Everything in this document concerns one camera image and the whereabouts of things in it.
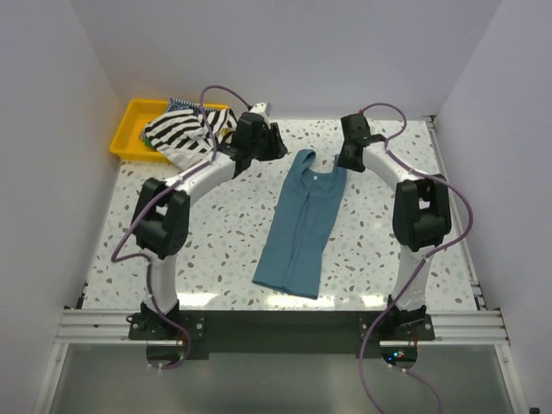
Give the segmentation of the black white striped tank top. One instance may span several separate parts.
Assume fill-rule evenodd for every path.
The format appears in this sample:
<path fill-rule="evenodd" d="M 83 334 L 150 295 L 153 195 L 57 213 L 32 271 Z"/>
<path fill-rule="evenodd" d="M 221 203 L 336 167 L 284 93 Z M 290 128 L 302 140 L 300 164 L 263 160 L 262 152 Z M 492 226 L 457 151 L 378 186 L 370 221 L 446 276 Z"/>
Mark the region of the black white striped tank top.
<path fill-rule="evenodd" d="M 231 109 L 195 116 L 191 110 L 165 113 L 147 123 L 145 131 L 157 152 L 181 171 L 209 160 L 213 152 L 212 136 L 217 142 L 228 141 L 235 131 L 237 119 Z"/>

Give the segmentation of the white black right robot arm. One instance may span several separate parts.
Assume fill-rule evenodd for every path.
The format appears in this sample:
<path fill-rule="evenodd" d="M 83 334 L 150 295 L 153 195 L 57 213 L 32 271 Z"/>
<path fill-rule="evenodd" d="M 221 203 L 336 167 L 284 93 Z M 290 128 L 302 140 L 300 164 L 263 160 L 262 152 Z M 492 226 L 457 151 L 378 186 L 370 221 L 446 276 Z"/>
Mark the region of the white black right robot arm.
<path fill-rule="evenodd" d="M 374 135 L 361 113 L 341 118 L 343 144 L 337 165 L 370 170 L 394 191 L 392 231 L 401 251 L 398 277 L 388 296 L 389 311 L 378 319 L 380 338 L 405 338 L 426 321 L 426 286 L 431 258 L 451 232 L 448 187 L 440 174 L 417 176 L 387 152 L 386 138 Z"/>

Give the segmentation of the blue ribbed tank top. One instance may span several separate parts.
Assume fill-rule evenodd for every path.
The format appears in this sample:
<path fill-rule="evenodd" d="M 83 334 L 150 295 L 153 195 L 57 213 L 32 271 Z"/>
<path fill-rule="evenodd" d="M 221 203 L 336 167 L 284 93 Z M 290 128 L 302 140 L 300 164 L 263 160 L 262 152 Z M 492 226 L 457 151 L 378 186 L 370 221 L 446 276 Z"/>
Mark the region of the blue ribbed tank top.
<path fill-rule="evenodd" d="M 323 251 L 340 209 L 347 170 L 315 172 L 312 149 L 297 152 L 281 187 L 266 244 L 252 282 L 277 292 L 316 299 Z"/>

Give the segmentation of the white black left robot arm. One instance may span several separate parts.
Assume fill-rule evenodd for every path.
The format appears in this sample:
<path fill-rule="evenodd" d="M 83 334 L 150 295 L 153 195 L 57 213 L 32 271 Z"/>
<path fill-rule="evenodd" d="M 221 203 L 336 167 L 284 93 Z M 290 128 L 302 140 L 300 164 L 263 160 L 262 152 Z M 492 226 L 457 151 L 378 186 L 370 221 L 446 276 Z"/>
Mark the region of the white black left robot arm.
<path fill-rule="evenodd" d="M 268 104 L 258 103 L 242 113 L 231 142 L 219 143 L 215 159 L 207 166 L 198 164 L 166 181 L 144 182 L 132 234 L 148 256 L 147 298 L 140 312 L 127 318 L 131 339 L 183 337 L 176 256 L 188 236 L 193 204 L 249 169 L 254 160 L 272 161 L 286 154 L 278 124 L 269 121 Z"/>

